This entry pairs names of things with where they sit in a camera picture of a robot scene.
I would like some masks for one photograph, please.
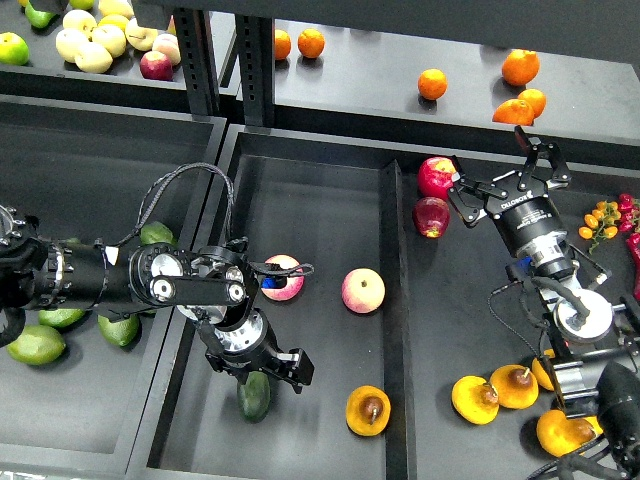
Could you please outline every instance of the cherry tomato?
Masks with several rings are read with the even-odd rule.
[[[618,228],[618,230],[620,230],[621,232],[628,232],[632,228],[633,228],[633,223],[625,220],[620,224],[620,227]]]
[[[578,235],[580,235],[585,240],[589,240],[593,237],[593,230],[591,230],[589,227],[580,227],[578,229]]]
[[[618,234],[618,227],[607,227],[604,229],[604,236],[606,238],[613,238]]]
[[[598,228],[598,219],[594,215],[591,215],[590,213],[587,213],[584,216],[584,223],[589,228]]]

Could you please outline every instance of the robotic arm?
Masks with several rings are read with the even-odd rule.
[[[203,165],[180,167],[163,177],[164,183],[156,182],[159,193],[146,213],[141,208],[136,230],[149,217],[163,186]],[[232,184],[217,167],[206,168],[227,182],[228,226]],[[35,217],[0,206],[0,308],[7,318],[0,348],[22,332],[25,310],[78,308],[117,322],[134,313],[177,306],[196,327],[215,371],[245,383],[249,372],[260,370],[291,384],[296,393],[310,385],[314,366],[307,354],[301,348],[283,352],[265,313],[253,303],[261,285],[282,288],[287,277],[309,275],[313,266],[283,270],[277,264],[249,262],[246,238],[198,252],[155,243],[123,254],[121,245],[133,234],[119,246],[99,240],[82,245],[44,239],[37,228]]]
[[[528,138],[519,126],[515,134],[527,156],[521,170],[478,182],[465,175],[454,157],[457,173],[449,199],[469,228],[485,216],[493,220],[517,259],[507,267],[510,280],[535,291],[545,309],[543,319],[533,323],[544,328],[554,350],[552,359],[539,356],[559,405],[569,418],[597,415],[613,459],[625,475],[635,477],[640,473],[640,307],[630,296],[614,306],[597,293],[611,272],[566,243],[567,231],[549,198],[550,190],[571,181],[558,146]],[[534,175],[539,160],[551,164],[547,180]],[[577,279],[577,258],[599,272],[587,287]],[[626,313],[633,333],[614,322],[621,313]]]

